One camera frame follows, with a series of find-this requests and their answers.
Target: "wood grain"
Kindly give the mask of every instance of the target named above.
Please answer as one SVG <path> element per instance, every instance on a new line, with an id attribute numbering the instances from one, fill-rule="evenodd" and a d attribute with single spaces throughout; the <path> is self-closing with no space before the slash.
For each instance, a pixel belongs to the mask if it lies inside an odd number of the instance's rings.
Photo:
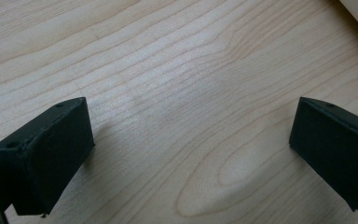
<path id="1" fill-rule="evenodd" d="M 97 147 L 10 223 L 358 223 L 288 146 L 300 96 L 358 115 L 338 1 L 0 1 L 0 139 L 77 96 Z"/>

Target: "screw hole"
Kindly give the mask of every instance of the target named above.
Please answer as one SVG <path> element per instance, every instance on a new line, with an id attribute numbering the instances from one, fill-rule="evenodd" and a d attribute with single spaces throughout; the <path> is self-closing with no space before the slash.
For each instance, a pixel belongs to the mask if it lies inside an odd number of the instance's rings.
<path id="1" fill-rule="evenodd" d="M 20 142 L 11 142 L 7 144 L 7 147 L 17 147 L 20 144 Z"/>

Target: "black object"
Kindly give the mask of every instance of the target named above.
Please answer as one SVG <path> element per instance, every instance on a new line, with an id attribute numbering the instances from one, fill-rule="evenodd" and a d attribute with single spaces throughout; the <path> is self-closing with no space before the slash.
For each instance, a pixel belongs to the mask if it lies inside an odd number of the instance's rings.
<path id="1" fill-rule="evenodd" d="M 51 107 L 2 140 L 0 215 L 11 203 L 19 215 L 49 214 L 94 146 L 84 97 Z"/>
<path id="2" fill-rule="evenodd" d="M 300 98 L 290 136 L 294 149 L 358 210 L 358 117 L 327 102 Z"/>

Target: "light wood surface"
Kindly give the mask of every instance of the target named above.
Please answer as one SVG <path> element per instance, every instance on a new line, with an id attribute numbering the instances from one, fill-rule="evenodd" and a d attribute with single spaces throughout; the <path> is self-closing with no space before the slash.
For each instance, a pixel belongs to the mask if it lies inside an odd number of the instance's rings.
<path id="1" fill-rule="evenodd" d="M 0 1 L 0 139 L 78 96 L 97 147 L 10 223 L 358 224 L 288 146 L 300 96 L 358 115 L 338 1 Z"/>

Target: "black foam block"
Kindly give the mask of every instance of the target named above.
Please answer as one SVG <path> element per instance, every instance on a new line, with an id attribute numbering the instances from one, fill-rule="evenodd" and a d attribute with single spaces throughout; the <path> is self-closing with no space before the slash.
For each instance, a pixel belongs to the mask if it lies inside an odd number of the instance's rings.
<path id="1" fill-rule="evenodd" d="M 358 210 L 358 117 L 327 102 L 300 98 L 290 146 Z"/>
<path id="2" fill-rule="evenodd" d="M 0 142 L 0 174 L 19 215 L 49 214 L 94 147 L 86 98 L 55 105 Z"/>

